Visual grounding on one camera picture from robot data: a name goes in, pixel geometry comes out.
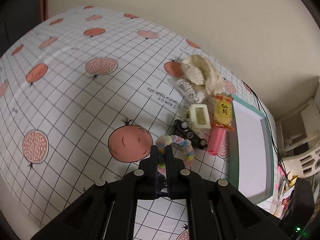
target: white plastic chair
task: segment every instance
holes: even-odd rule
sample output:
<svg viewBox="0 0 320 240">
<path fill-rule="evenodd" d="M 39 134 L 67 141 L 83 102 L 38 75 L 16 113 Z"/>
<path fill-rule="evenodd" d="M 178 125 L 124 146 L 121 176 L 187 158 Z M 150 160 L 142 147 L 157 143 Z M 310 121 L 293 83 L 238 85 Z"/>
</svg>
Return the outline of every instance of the white plastic chair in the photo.
<svg viewBox="0 0 320 240">
<path fill-rule="evenodd" d="M 320 144 L 297 156 L 283 159 L 288 178 L 308 178 L 320 172 Z"/>
</svg>

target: snack wrapper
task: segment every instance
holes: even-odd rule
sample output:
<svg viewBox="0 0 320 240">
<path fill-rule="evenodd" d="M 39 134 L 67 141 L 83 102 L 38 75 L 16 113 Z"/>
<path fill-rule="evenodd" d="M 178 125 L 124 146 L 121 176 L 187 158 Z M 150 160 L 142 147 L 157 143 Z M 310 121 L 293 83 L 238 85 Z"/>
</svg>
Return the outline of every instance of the snack wrapper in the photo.
<svg viewBox="0 0 320 240">
<path fill-rule="evenodd" d="M 234 131 L 232 122 L 233 98 L 218 94 L 215 96 L 214 116 L 212 125 Z"/>
</svg>

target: black toy car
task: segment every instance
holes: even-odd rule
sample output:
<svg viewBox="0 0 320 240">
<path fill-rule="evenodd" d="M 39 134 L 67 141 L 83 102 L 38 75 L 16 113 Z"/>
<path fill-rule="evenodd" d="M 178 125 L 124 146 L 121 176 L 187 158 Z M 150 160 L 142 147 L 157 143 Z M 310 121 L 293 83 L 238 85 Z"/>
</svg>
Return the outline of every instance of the black toy car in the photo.
<svg viewBox="0 0 320 240">
<path fill-rule="evenodd" d="M 190 128 L 187 122 L 179 119 L 174 121 L 173 134 L 191 141 L 193 148 L 204 150 L 207 147 L 207 140 L 201 139 Z"/>
</svg>

